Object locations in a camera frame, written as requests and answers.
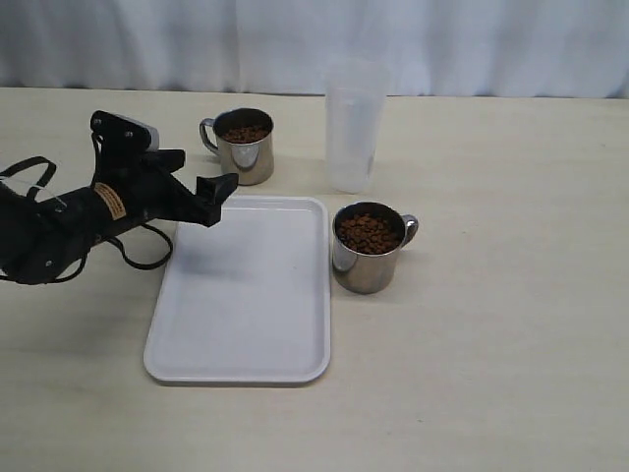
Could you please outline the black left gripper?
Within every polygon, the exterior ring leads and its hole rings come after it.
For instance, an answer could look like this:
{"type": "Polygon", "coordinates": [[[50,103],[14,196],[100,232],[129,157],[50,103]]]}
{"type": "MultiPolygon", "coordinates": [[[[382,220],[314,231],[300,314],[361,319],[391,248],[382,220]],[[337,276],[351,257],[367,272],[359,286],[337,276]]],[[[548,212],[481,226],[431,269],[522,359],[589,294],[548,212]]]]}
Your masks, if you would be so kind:
{"type": "Polygon", "coordinates": [[[222,205],[239,186],[239,175],[198,177],[192,192],[173,176],[185,162],[183,149],[147,151],[142,161],[118,167],[98,161],[91,184],[92,233],[118,236],[154,219],[217,224],[222,205]]]}

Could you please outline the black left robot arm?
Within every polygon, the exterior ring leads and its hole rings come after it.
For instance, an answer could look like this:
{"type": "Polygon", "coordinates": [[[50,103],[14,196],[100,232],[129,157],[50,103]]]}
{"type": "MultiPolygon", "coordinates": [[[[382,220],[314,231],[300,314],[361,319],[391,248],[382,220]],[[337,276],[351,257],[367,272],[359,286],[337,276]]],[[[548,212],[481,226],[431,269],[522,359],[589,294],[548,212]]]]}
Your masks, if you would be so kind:
{"type": "Polygon", "coordinates": [[[46,169],[25,195],[1,188],[2,279],[24,285],[66,282],[71,278],[66,269],[84,266],[93,247],[109,243],[122,250],[121,234],[138,227],[151,230],[154,219],[217,224],[222,205],[237,190],[238,175],[200,177],[189,191],[173,175],[184,163],[181,149],[122,160],[100,153],[90,185],[41,202],[35,197],[56,165],[43,156],[11,165],[2,178],[36,165],[46,169]]]}

